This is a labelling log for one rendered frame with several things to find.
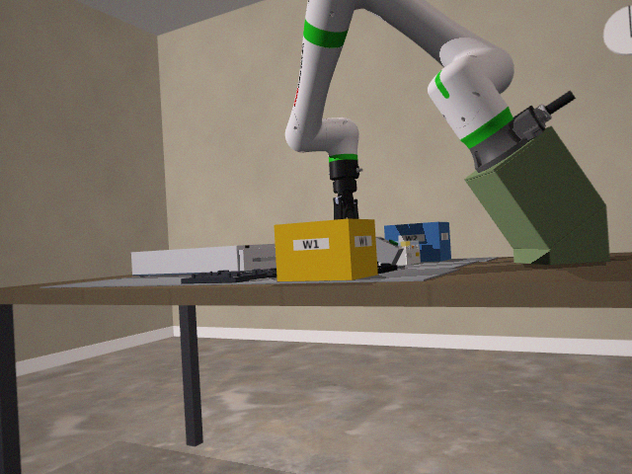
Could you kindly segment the grey bench mat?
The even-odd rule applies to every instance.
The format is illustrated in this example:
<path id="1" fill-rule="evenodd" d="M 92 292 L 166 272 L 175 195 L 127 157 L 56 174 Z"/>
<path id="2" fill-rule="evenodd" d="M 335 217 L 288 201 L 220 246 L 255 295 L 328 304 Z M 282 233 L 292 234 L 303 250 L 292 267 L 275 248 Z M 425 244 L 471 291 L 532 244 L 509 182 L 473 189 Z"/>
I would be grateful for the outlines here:
<path id="1" fill-rule="evenodd" d="M 181 283 L 181 278 L 192 277 L 192 275 L 160 275 L 144 277 L 125 277 L 107 280 L 97 280 L 79 283 L 69 283 L 52 286 L 42 286 L 41 288 L 55 287 L 110 287 L 110 286 L 164 286 L 164 285 L 219 285 L 219 284 L 273 284 L 273 283 L 326 283 L 326 282 L 381 282 L 381 281 L 425 281 L 434 277 L 440 277 L 449 273 L 459 271 L 459 267 L 477 262 L 488 262 L 498 259 L 492 258 L 466 258 L 450 259 L 441 262 L 420 262 L 407 265 L 377 276 L 368 276 L 354 280 L 312 280 L 312 281 L 277 281 L 277 277 L 267 277 L 267 279 L 256 281 L 226 282 L 226 283 Z"/>

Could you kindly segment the blue open-top bin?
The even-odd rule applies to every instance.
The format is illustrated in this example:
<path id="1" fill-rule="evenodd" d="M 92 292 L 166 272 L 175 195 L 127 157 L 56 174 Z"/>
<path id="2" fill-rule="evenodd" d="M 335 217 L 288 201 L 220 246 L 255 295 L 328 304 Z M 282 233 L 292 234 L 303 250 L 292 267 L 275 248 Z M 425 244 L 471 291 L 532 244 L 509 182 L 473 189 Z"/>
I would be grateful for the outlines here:
<path id="1" fill-rule="evenodd" d="M 449 222 L 385 225 L 384 235 L 388 241 L 419 240 L 421 262 L 451 259 Z"/>

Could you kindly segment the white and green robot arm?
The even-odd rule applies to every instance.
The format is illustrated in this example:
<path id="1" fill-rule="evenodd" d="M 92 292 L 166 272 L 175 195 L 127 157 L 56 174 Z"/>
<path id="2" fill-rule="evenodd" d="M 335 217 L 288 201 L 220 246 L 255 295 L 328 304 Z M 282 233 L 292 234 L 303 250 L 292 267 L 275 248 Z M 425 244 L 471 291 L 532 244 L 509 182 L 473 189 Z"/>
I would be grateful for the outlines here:
<path id="1" fill-rule="evenodd" d="M 470 150 L 478 173 L 541 134 L 551 115 L 576 99 L 569 91 L 546 107 L 530 106 L 513 117 L 500 95 L 514 77 L 510 55 L 426 0 L 308 0 L 299 80 L 285 139 L 297 152 L 328 152 L 332 181 L 354 180 L 362 172 L 356 124 L 349 118 L 323 118 L 330 83 L 357 9 L 385 21 L 444 67 L 429 84 L 428 94 Z"/>

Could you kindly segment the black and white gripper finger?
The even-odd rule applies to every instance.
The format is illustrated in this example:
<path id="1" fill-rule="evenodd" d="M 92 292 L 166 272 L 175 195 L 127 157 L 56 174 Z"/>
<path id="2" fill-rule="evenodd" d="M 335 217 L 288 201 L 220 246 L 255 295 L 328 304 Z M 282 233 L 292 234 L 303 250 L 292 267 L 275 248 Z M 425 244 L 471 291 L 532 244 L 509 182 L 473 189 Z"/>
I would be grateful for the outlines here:
<path id="1" fill-rule="evenodd" d="M 351 198 L 352 209 L 349 209 L 347 212 L 348 219 L 359 219 L 358 218 L 358 210 L 357 210 L 357 199 Z"/>
<path id="2" fill-rule="evenodd" d="M 346 207 L 343 208 L 342 196 L 334 197 L 334 220 L 337 219 L 347 219 L 347 212 L 349 211 L 349 206 L 351 203 L 351 199 L 347 197 Z"/>

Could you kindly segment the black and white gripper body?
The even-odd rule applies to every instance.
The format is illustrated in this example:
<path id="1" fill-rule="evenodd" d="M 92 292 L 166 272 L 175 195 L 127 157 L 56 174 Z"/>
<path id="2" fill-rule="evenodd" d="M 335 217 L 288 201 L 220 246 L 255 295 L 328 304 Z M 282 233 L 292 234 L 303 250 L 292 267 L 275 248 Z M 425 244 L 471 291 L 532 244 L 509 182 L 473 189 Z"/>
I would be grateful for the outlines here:
<path id="1" fill-rule="evenodd" d="M 334 181 L 333 191 L 335 194 L 342 196 L 343 208 L 346 207 L 347 198 L 354 198 L 353 193 L 356 192 L 356 180 L 339 180 Z"/>

